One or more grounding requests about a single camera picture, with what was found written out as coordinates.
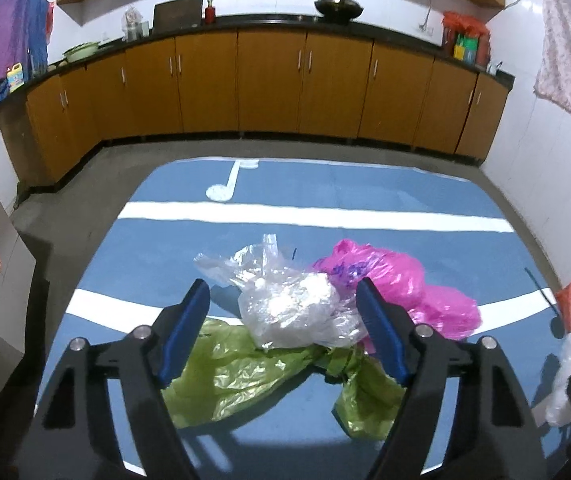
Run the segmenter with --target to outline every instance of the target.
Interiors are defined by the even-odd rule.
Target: lower cabinet
[[[308,33],[299,132],[357,137],[372,41]]]
[[[128,98],[138,135],[183,131],[174,38],[126,51]]]
[[[472,103],[477,75],[435,60],[413,145],[454,154]]]
[[[59,76],[47,79],[30,91],[28,114],[46,169],[53,183],[57,182],[81,158],[66,113],[66,99]]]
[[[237,131],[237,32],[179,36],[175,46],[184,131]]]
[[[71,134],[83,156],[101,140],[92,111],[88,74],[82,66],[63,74],[60,78],[66,102],[66,113],[72,129]]]
[[[433,63],[432,56],[375,43],[359,137],[411,144]]]
[[[497,133],[506,100],[507,88],[490,76],[479,74],[468,120],[456,149],[457,155],[485,160]]]
[[[126,54],[116,54],[88,65],[88,91],[99,136],[103,140],[139,135],[134,123],[136,113],[128,94]]]
[[[239,31],[242,132],[297,132],[304,49],[303,31]]]

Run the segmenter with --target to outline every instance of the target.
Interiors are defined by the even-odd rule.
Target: red bottle
[[[212,6],[212,0],[208,0],[206,7],[206,25],[216,22],[216,7]]]

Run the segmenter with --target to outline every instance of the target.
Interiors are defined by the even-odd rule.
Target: metal screw
[[[146,339],[150,337],[150,334],[152,334],[152,328],[150,328],[149,325],[139,325],[134,329],[132,334],[137,339]]]
[[[497,347],[497,340],[489,335],[481,338],[481,344],[488,350],[494,350]]]
[[[75,337],[72,341],[70,341],[70,350],[74,352],[78,352],[83,347],[85,347],[86,340],[83,337]]]
[[[425,324],[417,325],[417,327],[414,330],[419,337],[432,337],[432,335],[435,333],[435,331],[432,330],[432,327],[430,325],[425,325]]]

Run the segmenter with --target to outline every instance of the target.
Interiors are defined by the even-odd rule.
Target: pink plastic bag
[[[341,240],[330,256],[320,259],[312,268],[328,274],[339,290],[355,290],[361,278],[368,277],[386,301],[406,310],[417,306],[423,298],[423,266],[405,253]]]
[[[383,298],[407,310],[415,324],[426,323],[449,339],[463,339],[481,325],[476,301],[456,288],[426,285],[423,266],[408,254],[341,240],[312,267],[328,274],[339,291],[355,290],[362,278],[370,278]],[[364,343],[374,349],[369,338]]]

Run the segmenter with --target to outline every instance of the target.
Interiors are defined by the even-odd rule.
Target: green plastic bag
[[[383,440],[404,390],[360,347],[257,348],[244,326],[206,319],[181,377],[162,391],[177,428],[222,420],[264,399],[310,365],[343,389],[334,413],[351,437]]]

